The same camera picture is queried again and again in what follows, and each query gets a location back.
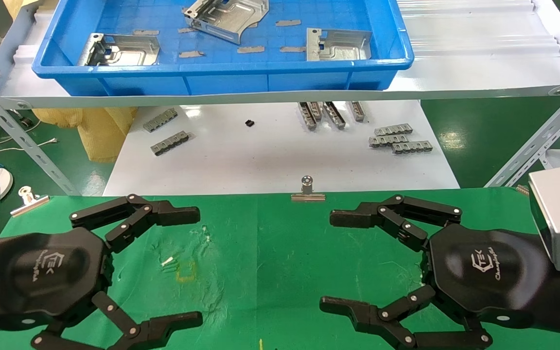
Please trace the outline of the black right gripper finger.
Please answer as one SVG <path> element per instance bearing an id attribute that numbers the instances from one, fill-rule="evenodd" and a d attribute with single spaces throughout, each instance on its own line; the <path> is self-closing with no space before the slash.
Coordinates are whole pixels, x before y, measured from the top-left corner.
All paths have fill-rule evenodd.
<path id="1" fill-rule="evenodd" d="M 346 316 L 356 332 L 379 336 L 396 350 L 486 350 L 491 335 L 477 317 L 461 315 L 462 332 L 411 332 L 402 320 L 435 304 L 436 290 L 424 285 L 382 308 L 362 301 L 324 296 L 319 308 L 325 313 Z"/>
<path id="2" fill-rule="evenodd" d="M 414 252 L 427 252 L 427 232 L 412 221 L 444 228 L 460 224 L 462 209 L 400 194 L 382 202 L 360 202 L 355 209 L 333 209 L 329 222 L 336 228 L 379 228 Z"/>

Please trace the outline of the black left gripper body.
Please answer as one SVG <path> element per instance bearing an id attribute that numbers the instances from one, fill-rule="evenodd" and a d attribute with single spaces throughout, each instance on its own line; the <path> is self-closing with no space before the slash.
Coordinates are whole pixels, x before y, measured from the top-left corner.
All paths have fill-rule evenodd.
<path id="1" fill-rule="evenodd" d="M 0 238 L 0 331 L 54 322 L 74 327 L 96 310 L 113 258 L 102 238 L 84 228 Z"/>

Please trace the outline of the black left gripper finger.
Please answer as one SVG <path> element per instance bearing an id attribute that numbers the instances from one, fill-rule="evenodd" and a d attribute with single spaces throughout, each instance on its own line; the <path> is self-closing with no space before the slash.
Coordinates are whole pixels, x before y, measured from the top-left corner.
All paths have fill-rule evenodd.
<path id="1" fill-rule="evenodd" d="M 175 208 L 169 201 L 147 201 L 130 194 L 76 211 L 70 215 L 72 228 L 92 231 L 118 222 L 105 235 L 111 253 L 120 253 L 152 226 L 195 224 L 201 219 L 198 207 Z"/>
<path id="2" fill-rule="evenodd" d="M 92 303 L 111 323 L 122 332 L 122 336 L 109 350 L 153 350 L 167 345 L 171 335 L 179 330 L 202 326 L 204 318 L 201 312 L 178 313 L 175 315 L 152 317 L 140 324 L 134 320 L 111 299 L 105 292 L 93 295 Z M 64 323 L 49 324 L 31 341 L 35 350 L 99 350 L 78 341 L 64 339 Z"/>

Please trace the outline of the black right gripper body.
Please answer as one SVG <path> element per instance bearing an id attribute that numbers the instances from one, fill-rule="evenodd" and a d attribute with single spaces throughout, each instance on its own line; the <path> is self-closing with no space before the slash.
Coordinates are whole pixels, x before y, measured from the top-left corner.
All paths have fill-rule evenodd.
<path id="1" fill-rule="evenodd" d="M 560 333 L 560 271 L 538 235 L 445 227 L 427 245 L 433 303 L 454 321 Z"/>

